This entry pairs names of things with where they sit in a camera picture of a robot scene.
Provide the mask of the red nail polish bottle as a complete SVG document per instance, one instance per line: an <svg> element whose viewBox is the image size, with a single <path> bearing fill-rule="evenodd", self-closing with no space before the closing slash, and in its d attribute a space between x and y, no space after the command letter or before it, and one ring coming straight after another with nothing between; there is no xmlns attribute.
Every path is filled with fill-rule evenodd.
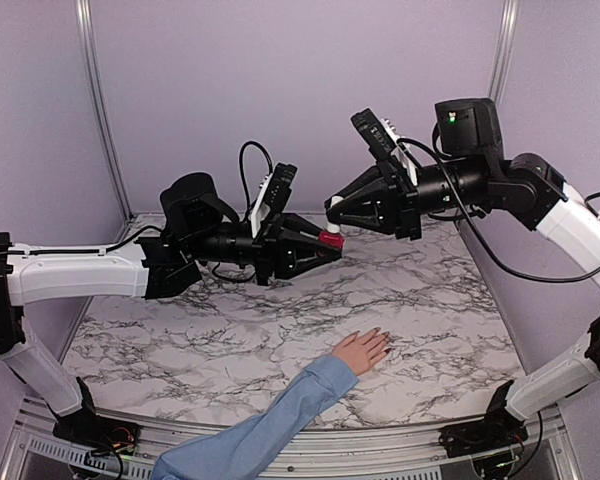
<svg viewBox="0 0 600 480"><path fill-rule="evenodd" d="M342 250L344 246L344 237L340 233L332 233L328 230L320 232L319 241L338 250Z"/></svg>

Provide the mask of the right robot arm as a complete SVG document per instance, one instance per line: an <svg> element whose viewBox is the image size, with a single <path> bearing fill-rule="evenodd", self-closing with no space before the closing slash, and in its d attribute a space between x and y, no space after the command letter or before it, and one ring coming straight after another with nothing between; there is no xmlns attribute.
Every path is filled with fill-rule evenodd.
<svg viewBox="0 0 600 480"><path fill-rule="evenodd" d="M326 201L329 222L415 240L424 215L502 210L561 248L600 288L600 212L590 199L536 154L505 158L491 99L446 100L435 113L428 166L412 156L416 141L389 122L370 110L353 115L375 165ZM599 380L600 315L566 352L501 385L481 419L445 427L440 441L495 448L543 408Z"/></svg>

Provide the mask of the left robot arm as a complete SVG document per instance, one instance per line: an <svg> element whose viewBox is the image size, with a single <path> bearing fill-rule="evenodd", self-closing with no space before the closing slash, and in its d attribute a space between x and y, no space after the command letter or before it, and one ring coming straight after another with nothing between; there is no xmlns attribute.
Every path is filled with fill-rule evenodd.
<svg viewBox="0 0 600 480"><path fill-rule="evenodd" d="M209 174L188 174L161 193L163 227L148 226L116 244L33 247L0 232L0 360L42 397L59 427L99 444L106 423L88 388L24 323L25 306L95 296L172 298L198 282L208 262L252 267L261 285L334 262L344 244L339 227L318 227L285 209L294 176L293 166L278 165L241 219Z"/></svg>

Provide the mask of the blue sleeved forearm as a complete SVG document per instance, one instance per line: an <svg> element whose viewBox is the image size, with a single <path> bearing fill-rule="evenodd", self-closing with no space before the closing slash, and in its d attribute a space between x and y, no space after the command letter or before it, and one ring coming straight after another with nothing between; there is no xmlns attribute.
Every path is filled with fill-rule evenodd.
<svg viewBox="0 0 600 480"><path fill-rule="evenodd" d="M306 366L268 409L214 435L165 452L153 479L255 479L293 437L358 383L344 361L324 355Z"/></svg>

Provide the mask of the mannequin hand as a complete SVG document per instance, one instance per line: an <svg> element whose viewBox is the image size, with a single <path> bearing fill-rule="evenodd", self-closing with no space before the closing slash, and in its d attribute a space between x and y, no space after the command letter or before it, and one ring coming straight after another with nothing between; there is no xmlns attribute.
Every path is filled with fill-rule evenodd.
<svg viewBox="0 0 600 480"><path fill-rule="evenodd" d="M372 370L391 351L390 335L376 327L364 334L353 332L342 339L330 352L356 376Z"/></svg>

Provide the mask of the right aluminium frame post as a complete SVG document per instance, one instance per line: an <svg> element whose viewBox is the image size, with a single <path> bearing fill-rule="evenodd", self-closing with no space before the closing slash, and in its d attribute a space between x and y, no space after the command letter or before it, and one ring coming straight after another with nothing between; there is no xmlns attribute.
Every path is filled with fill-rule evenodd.
<svg viewBox="0 0 600 480"><path fill-rule="evenodd" d="M511 56L519 14L519 0L503 2L501 22L497 36L495 56L488 88L488 96L499 105L504 96L506 80L511 65Z"/></svg>

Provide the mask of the aluminium frame post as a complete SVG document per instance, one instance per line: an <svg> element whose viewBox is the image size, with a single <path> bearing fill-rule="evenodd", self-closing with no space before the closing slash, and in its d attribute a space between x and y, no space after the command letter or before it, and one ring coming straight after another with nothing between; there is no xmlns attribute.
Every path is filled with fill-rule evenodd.
<svg viewBox="0 0 600 480"><path fill-rule="evenodd" d="M488 96L499 105L504 96L506 80L511 65L511 56L519 14L519 0L503 2L501 22L497 36L495 56L488 88Z"/></svg>
<svg viewBox="0 0 600 480"><path fill-rule="evenodd" d="M88 0L77 0L75 2L75 10L89 96L94 112L98 136L118 209L122 218L128 222L133 219L134 214L124 185L107 112L93 28L91 2Z"/></svg>

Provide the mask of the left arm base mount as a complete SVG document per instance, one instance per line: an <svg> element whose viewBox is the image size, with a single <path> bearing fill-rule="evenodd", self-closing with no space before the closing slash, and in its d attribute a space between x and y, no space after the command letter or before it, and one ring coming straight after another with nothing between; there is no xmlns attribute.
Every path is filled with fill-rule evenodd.
<svg viewBox="0 0 600 480"><path fill-rule="evenodd" d="M56 438L93 447L99 454L111 453L130 455L135 451L140 427L133 422L100 417L96 426L68 426L59 421L53 428Z"/></svg>

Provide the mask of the left aluminium frame post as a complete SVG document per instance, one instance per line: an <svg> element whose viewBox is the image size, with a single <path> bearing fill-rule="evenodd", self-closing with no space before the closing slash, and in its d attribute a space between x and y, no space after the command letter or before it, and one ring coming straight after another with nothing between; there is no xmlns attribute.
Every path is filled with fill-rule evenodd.
<svg viewBox="0 0 600 480"><path fill-rule="evenodd" d="M91 2L88 0L77 0L75 2L75 10L89 96L94 112L98 136L118 209L122 218L128 222L133 219L134 214L124 185L107 112L93 28Z"/></svg>

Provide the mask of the front aluminium rail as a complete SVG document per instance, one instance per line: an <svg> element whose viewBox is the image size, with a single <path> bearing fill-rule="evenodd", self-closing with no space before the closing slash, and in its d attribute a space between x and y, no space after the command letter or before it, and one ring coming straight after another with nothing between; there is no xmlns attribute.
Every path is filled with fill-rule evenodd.
<svg viewBox="0 0 600 480"><path fill-rule="evenodd" d="M44 403L23 400L12 428L0 479L69 479L89 473L115 477L118 462L90 458L87 448L52 435L53 417ZM265 479L482 479L490 467L514 470L520 479L579 479L566 427L555 408L528 422L529 439L457 458L439 444L439 425L306 430L263 472Z"/></svg>

